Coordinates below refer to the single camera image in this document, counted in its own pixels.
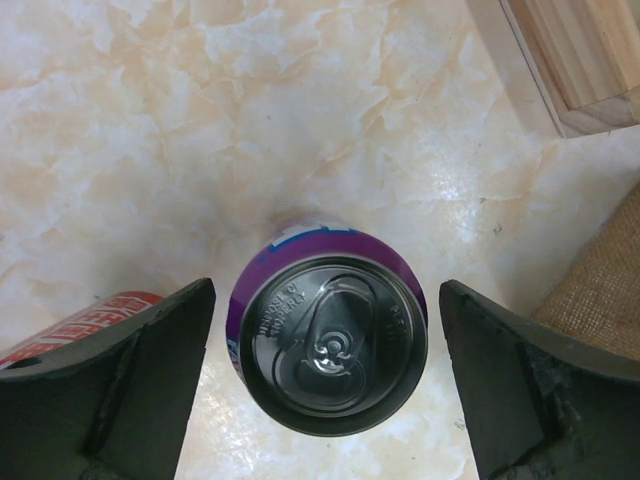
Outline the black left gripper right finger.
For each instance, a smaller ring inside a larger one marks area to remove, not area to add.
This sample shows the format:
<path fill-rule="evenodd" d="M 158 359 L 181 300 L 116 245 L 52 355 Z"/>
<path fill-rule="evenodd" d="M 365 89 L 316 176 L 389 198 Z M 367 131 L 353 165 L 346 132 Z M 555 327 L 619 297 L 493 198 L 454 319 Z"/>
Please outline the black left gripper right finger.
<path fill-rule="evenodd" d="M 456 280 L 439 308 L 482 479 L 636 479 L 639 363 Z"/>

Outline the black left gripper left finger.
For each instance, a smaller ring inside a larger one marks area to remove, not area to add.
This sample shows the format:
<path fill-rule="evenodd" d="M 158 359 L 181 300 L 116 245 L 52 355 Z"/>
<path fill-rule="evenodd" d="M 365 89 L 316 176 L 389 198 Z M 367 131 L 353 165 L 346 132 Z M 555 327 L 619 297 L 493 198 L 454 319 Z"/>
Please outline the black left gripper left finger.
<path fill-rule="evenodd" d="M 170 479 L 214 312 L 199 279 L 158 304 L 1 369 L 5 479 Z"/>

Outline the red cola can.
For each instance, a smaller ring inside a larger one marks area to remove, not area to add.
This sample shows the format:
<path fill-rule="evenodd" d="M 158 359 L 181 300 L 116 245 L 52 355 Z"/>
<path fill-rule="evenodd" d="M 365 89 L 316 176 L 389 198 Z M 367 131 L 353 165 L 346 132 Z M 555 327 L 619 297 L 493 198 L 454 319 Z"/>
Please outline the red cola can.
<path fill-rule="evenodd" d="M 35 358 L 116 325 L 163 300 L 144 291 L 125 291 L 101 299 L 1 352 L 1 369 L 33 365 Z"/>

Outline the purple soda can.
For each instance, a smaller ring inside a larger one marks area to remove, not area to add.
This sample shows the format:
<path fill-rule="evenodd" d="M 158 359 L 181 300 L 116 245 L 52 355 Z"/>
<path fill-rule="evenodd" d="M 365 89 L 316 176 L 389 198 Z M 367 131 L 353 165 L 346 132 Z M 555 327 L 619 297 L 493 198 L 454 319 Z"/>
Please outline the purple soda can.
<path fill-rule="evenodd" d="M 257 405 L 294 431 L 340 437 L 397 412 L 428 352 L 420 283 L 387 243 L 299 212 L 251 259 L 229 300 L 233 367 Z"/>

